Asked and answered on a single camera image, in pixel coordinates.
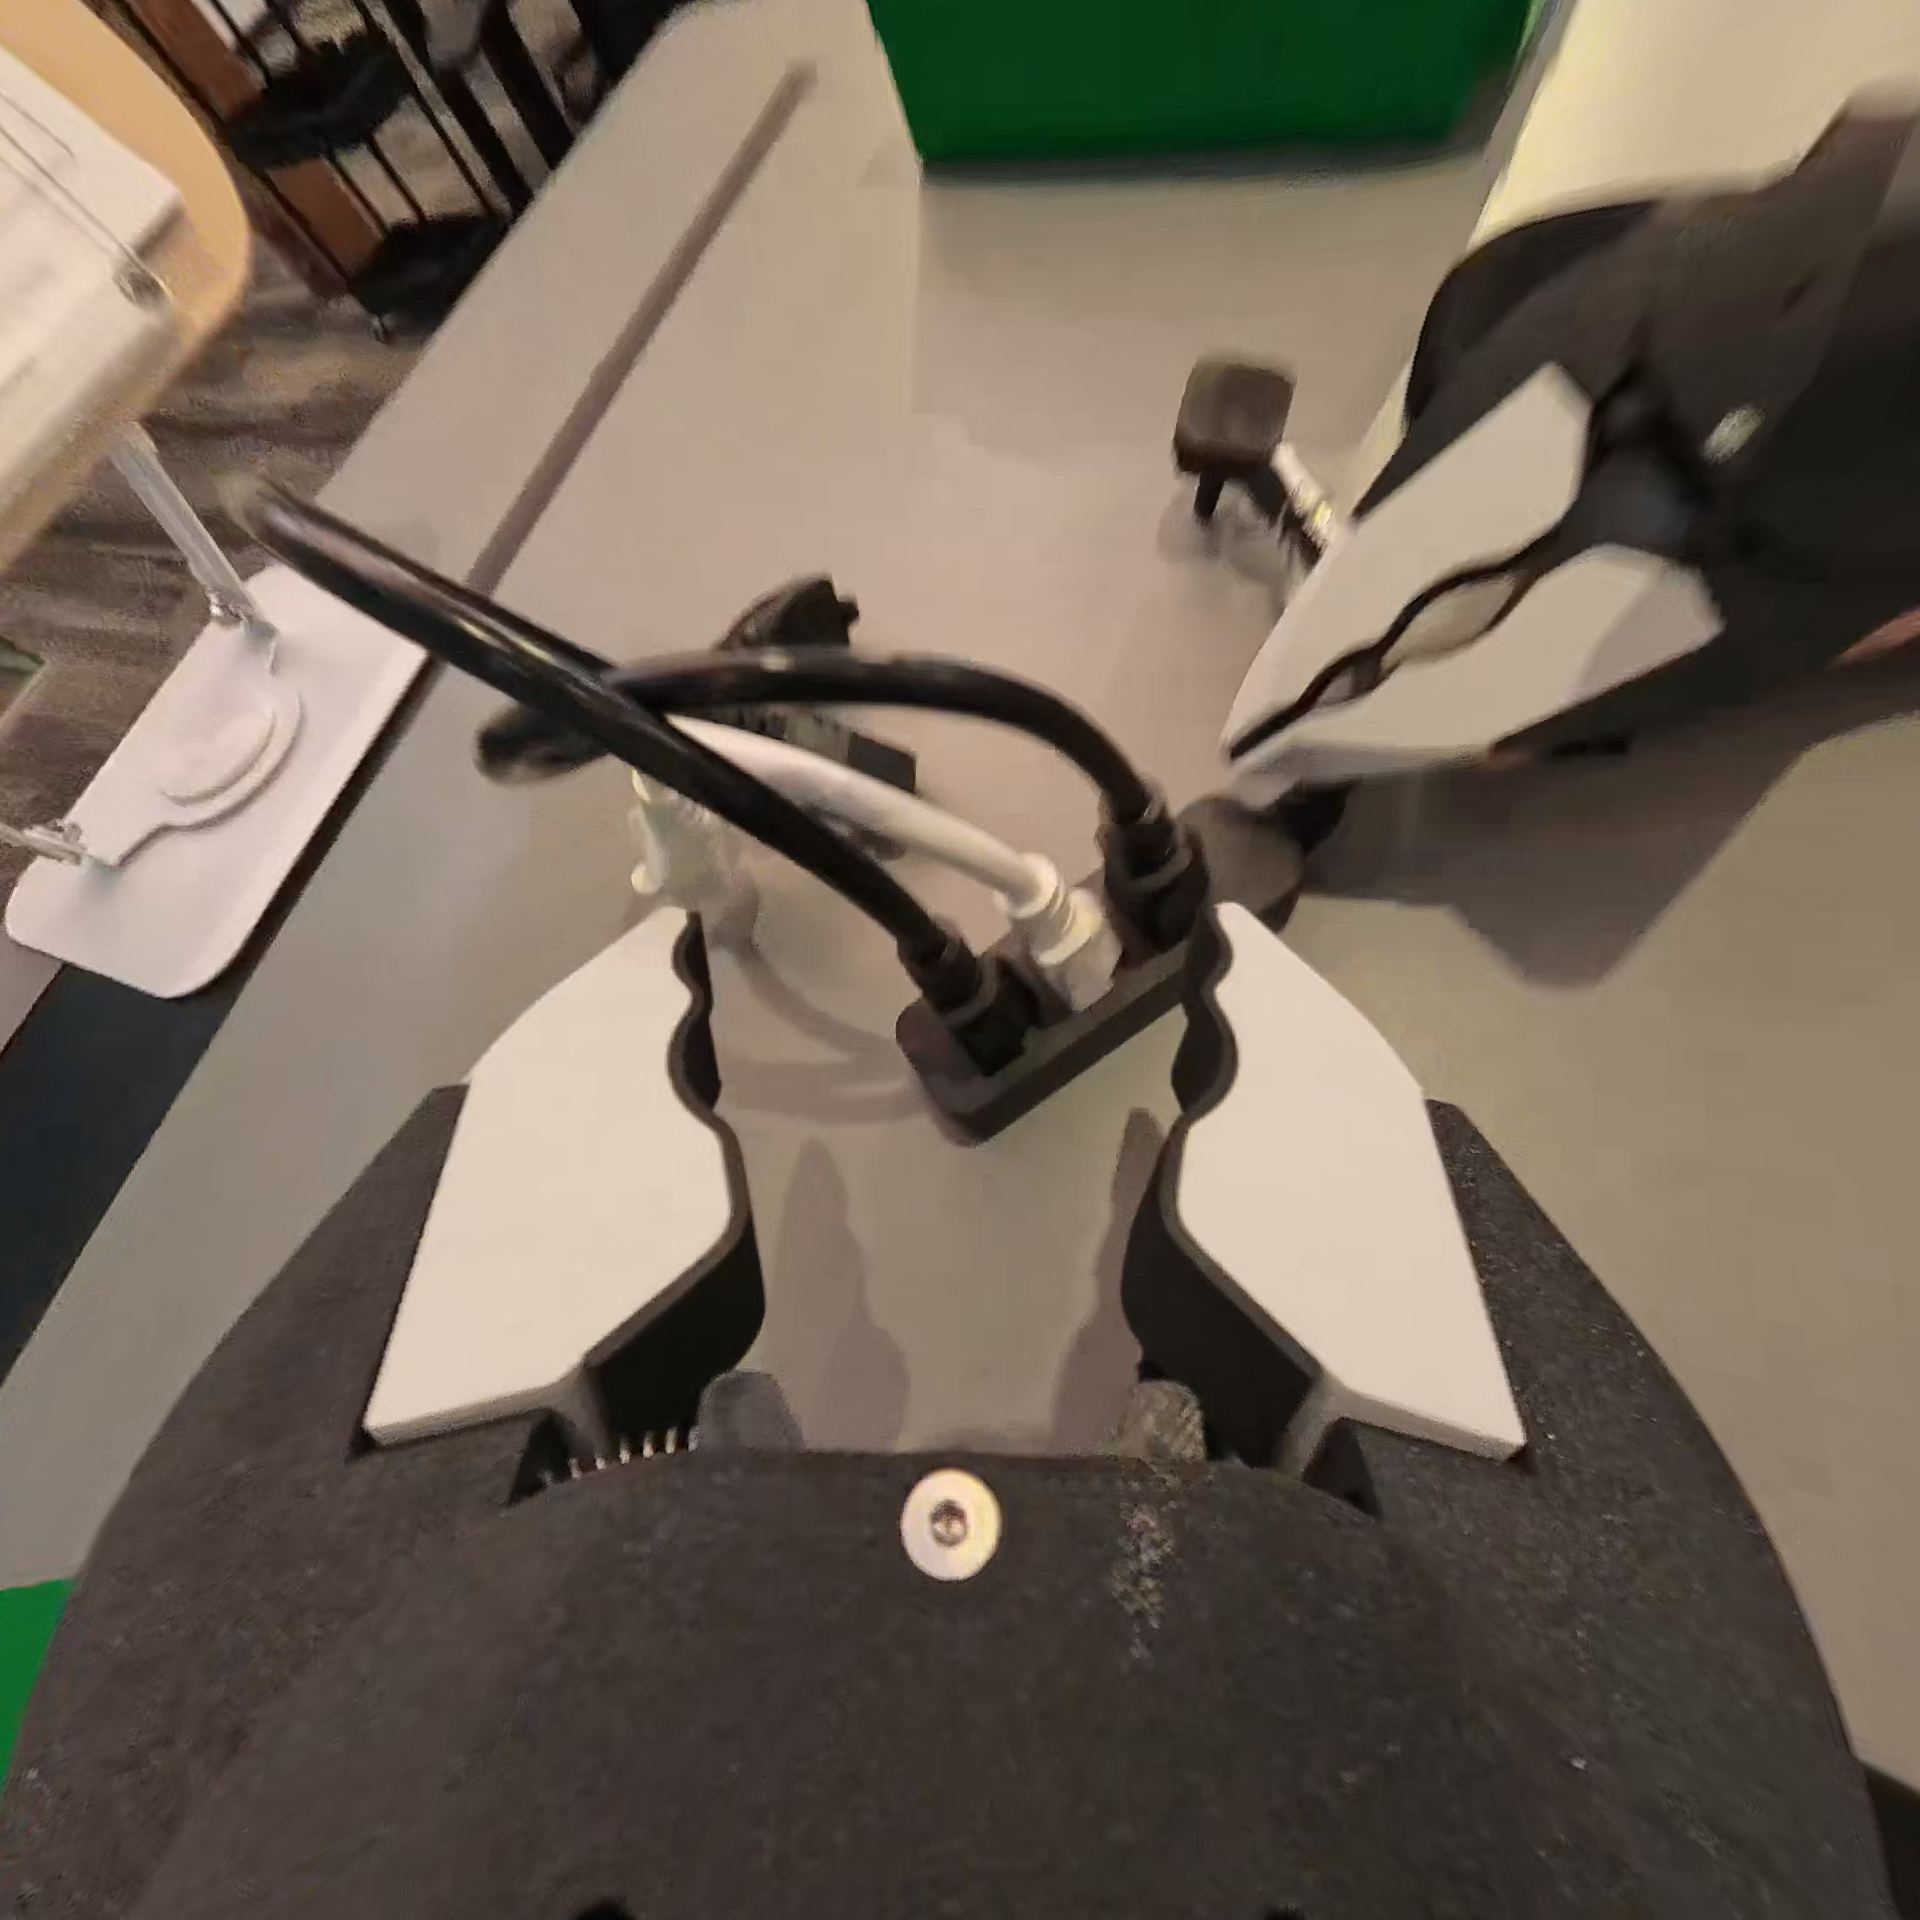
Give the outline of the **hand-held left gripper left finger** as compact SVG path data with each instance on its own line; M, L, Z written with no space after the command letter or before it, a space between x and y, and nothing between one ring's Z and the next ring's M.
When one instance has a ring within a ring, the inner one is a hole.
M366 1407L372 1446L552 1416L577 1452L693 1433L763 1328L716 1115L700 913L662 906L466 1071Z

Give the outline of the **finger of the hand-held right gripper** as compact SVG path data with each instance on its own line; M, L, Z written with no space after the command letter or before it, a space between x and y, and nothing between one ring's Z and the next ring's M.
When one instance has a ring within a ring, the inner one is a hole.
M1279 621L1322 616L1328 650L1362 641L1372 656L1402 636L1420 603L1447 599L1456 574L1510 574L1517 553L1571 507L1591 413L1585 391L1565 367L1530 371L1400 491L1353 518Z
M1593 548L1522 590L1482 636L1382 660L1328 650L1322 616L1283 620L1229 711L1229 789L1331 789L1482 759L1491 746L1634 685L1720 636L1691 568Z

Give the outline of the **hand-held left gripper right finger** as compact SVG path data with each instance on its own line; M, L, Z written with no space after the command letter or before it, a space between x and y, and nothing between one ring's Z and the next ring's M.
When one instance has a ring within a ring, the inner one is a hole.
M1120 1307L1232 1461L1310 1469L1362 1422L1510 1461L1524 1422L1400 1052L1249 906L1205 918L1177 1118Z

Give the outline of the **black power strip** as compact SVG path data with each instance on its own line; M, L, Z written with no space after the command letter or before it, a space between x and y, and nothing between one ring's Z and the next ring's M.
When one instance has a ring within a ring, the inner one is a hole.
M1279 931L1307 884L1310 852L1340 826L1346 795L1353 785L1310 789L1267 811L1232 795L1182 803L1177 823L1210 871L1210 897L1171 949L1157 949L1138 924L1120 924L1113 983L1089 1009L1074 1013L1037 978L1036 962L1017 959L1012 940L990 946L986 968L1021 989L1036 1017L1021 1046L996 1066L969 1063L943 1013L927 1000L910 1000L893 1039L945 1133L952 1139L996 1139L1165 1013L1195 1009L1226 962L1226 906L1242 906Z

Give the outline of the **black three-pin power plug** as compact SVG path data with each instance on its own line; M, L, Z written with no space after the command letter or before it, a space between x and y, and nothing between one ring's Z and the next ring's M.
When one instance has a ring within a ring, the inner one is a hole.
M1171 431L1175 469L1192 482L1195 526L1211 526L1238 491L1275 548L1318 568L1344 532L1344 512L1289 445L1297 383L1270 365L1205 357L1187 371Z

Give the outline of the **green box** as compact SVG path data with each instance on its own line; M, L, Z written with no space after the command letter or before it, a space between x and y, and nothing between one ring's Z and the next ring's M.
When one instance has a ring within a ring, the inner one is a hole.
M933 165L1431 152L1514 82L1524 0L873 0Z

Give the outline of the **white stand base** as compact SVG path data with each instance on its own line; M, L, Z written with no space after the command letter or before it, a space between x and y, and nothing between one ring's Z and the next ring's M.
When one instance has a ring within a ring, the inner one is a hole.
M14 946L182 1000L221 978L422 668L422 652L272 563L242 579L144 426L111 453L208 599L208 621L30 852Z

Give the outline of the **tan rounded tabletop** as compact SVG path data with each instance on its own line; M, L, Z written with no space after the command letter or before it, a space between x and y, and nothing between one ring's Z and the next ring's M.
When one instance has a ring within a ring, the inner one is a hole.
M150 409L234 317L250 216L208 126L88 5L0 10L6 563L111 463L236 620L244 590Z

